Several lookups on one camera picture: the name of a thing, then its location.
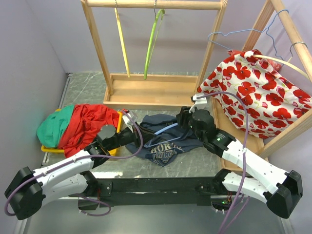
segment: green hanger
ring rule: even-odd
[[[158,22],[160,14],[161,14],[160,24],[159,24],[159,28],[158,28],[158,31],[156,33],[156,37],[155,37],[154,44],[153,44],[153,47],[152,47],[154,33],[155,33],[156,25],[157,25],[157,22]],[[155,42],[156,42],[156,39],[157,39],[157,36],[158,36],[158,32],[159,32],[159,29],[160,29],[160,26],[161,26],[161,23],[162,23],[162,18],[164,17],[164,14],[165,14],[165,10],[164,9],[160,9],[158,11],[156,17],[155,17],[155,21],[154,21],[154,24],[153,24],[153,27],[152,27],[150,42],[148,43],[148,48],[147,48],[147,55],[146,55],[145,68],[144,68],[144,79],[147,78],[148,68],[150,66],[151,57],[152,57],[152,54],[153,54],[153,51],[154,51],[154,47],[155,47]]]

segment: wire hanger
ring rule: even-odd
[[[154,21],[154,24],[153,24],[153,27],[152,27],[150,41],[148,43],[148,48],[147,48],[147,54],[146,54],[146,60],[145,60],[145,68],[144,68],[144,79],[147,78],[147,72],[148,72],[148,68],[150,66],[150,62],[151,62],[152,54],[153,54],[153,51],[154,51],[156,39],[157,39],[159,30],[160,30],[162,19],[163,19],[164,14],[165,14],[165,10],[164,9],[160,9],[158,11],[158,13],[156,14],[156,2],[157,2],[157,0],[155,0],[155,2],[154,2],[155,21]],[[155,36],[154,44],[153,44],[153,47],[152,47],[154,33],[155,33],[155,29],[156,29],[157,22],[158,22],[158,19],[159,19],[160,15],[161,15],[161,20],[160,20],[160,24],[159,24],[159,27],[158,27],[158,30],[157,30],[157,33],[156,33],[156,36]]]
[[[304,42],[302,42],[302,41],[297,41],[297,42],[293,43],[293,44],[290,46],[290,48],[289,48],[289,51],[291,52],[291,55],[292,55],[292,56],[289,58],[289,60],[288,60],[287,62],[290,62],[290,60],[292,60],[292,58],[293,58],[292,47],[293,47],[294,45],[298,44],[298,43],[304,44],[306,47],[308,47],[307,44],[304,43]]]
[[[120,24],[120,19],[119,19],[117,0],[115,0],[115,6],[116,6],[116,8],[115,8],[115,15],[116,15],[116,20],[117,20],[117,27],[118,27],[118,32],[119,32],[119,38],[120,38],[120,43],[121,43],[123,60],[125,61],[127,76],[128,76],[128,78],[130,78],[130,70],[129,70],[129,64],[128,64],[128,59],[127,59],[125,42],[123,40],[122,29],[121,29],[121,24]]]
[[[286,62],[286,61],[284,61],[284,59],[283,59],[281,56],[277,55],[277,49],[276,49],[276,46],[275,46],[274,38],[268,33],[269,28],[272,26],[272,24],[273,24],[275,18],[276,18],[277,15],[278,15],[280,12],[282,12],[282,11],[287,11],[287,12],[289,12],[287,9],[283,9],[283,10],[280,10],[279,12],[277,12],[276,15],[274,16],[272,22],[269,24],[269,26],[266,27],[265,29],[263,29],[262,31],[259,31],[259,30],[256,30],[256,29],[244,29],[244,30],[229,32],[229,33],[227,33],[227,34],[223,34],[222,32],[213,32],[213,33],[210,33],[210,34],[208,35],[208,41],[210,41],[210,42],[212,42],[212,43],[214,43],[214,44],[220,45],[220,46],[222,46],[222,47],[224,47],[224,48],[226,48],[226,49],[228,49],[228,50],[231,50],[231,48],[229,48],[229,47],[227,47],[227,46],[224,46],[224,45],[222,45],[222,44],[220,44],[220,43],[218,43],[218,42],[216,42],[216,41],[210,40],[210,36],[211,36],[212,34],[221,34],[222,36],[226,37],[226,36],[228,36],[228,35],[230,35],[230,34],[233,34],[233,33],[240,33],[240,32],[246,32],[246,31],[255,31],[255,32],[259,32],[259,33],[263,33],[263,32],[266,31],[266,35],[268,35],[268,36],[269,36],[270,38],[272,38],[272,40],[273,40],[273,47],[274,47],[274,50],[275,50],[275,56],[276,56],[276,57],[280,57],[282,60],[277,59],[277,58],[272,58],[272,57],[269,57],[269,56],[265,56],[265,55],[253,55],[253,56],[254,56],[255,58],[271,59],[271,60],[274,60],[274,61],[278,61],[278,62],[280,62],[280,63],[282,63],[282,64],[285,64],[285,65],[287,65],[287,66],[293,68],[294,70],[296,70],[297,72],[299,72],[300,74],[302,74],[304,77],[309,78],[308,75],[307,75],[304,71],[302,71],[302,70],[299,69],[298,67],[296,67],[296,66],[292,65],[291,63],[289,63],[290,59],[288,60],[288,62]]]

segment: wooden frame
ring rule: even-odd
[[[199,76],[168,76],[168,75],[148,75],[147,80],[143,80],[143,75],[131,74],[128,78],[126,74],[110,74],[106,64],[104,52],[99,39],[97,26],[93,17],[91,7],[115,7],[114,0],[81,0],[82,7],[88,22],[90,33],[97,51],[97,56],[101,64],[107,89],[104,104],[112,108],[128,109],[148,109],[148,110],[179,110],[181,106],[190,106],[190,96],[196,92],[196,88],[203,81],[214,44],[209,42],[206,48],[204,60],[199,72]],[[118,0],[118,7],[127,8],[154,8],[154,0]],[[193,9],[193,10],[217,10],[212,32],[220,29],[227,0],[219,2],[209,1],[184,1],[184,0],[158,0],[156,8],[164,9]],[[253,28],[263,30],[268,23],[274,10],[276,12],[285,9],[281,0],[266,0]],[[303,42],[296,26],[290,18],[288,12],[283,11],[278,14],[291,43]],[[250,32],[242,48],[243,51],[251,50],[259,39],[260,33]],[[297,43],[293,46],[312,81],[312,56],[308,48]],[[221,106],[214,99],[212,100],[213,113],[217,127],[228,131],[238,140],[243,140],[244,133],[238,130],[225,116]],[[290,125],[272,141],[264,146],[263,140],[252,135],[248,136],[247,147],[257,153],[262,158],[267,158],[286,143],[290,142],[301,133],[312,127],[312,110],[305,113],[300,119]],[[239,169],[227,161],[222,161],[222,166],[233,171]]]

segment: yellow basket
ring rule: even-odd
[[[120,128],[121,128],[121,121],[122,121],[122,112],[119,112],[119,120],[118,120],[118,126],[117,126],[117,133],[120,132]],[[54,149],[54,148],[46,148],[44,145],[41,146],[41,151],[43,152],[49,152],[49,153],[55,153],[55,154],[63,154],[64,150],[59,150],[59,149]],[[109,151],[111,156],[116,156],[117,154],[117,149],[113,149],[111,151]]]

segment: white fabric with red flowers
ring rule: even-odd
[[[260,138],[274,137],[312,107],[312,98],[282,77],[258,50],[242,52],[221,62],[198,87],[199,93],[227,91],[246,105],[249,133]],[[236,98],[213,95],[236,128],[245,130],[246,117]]]

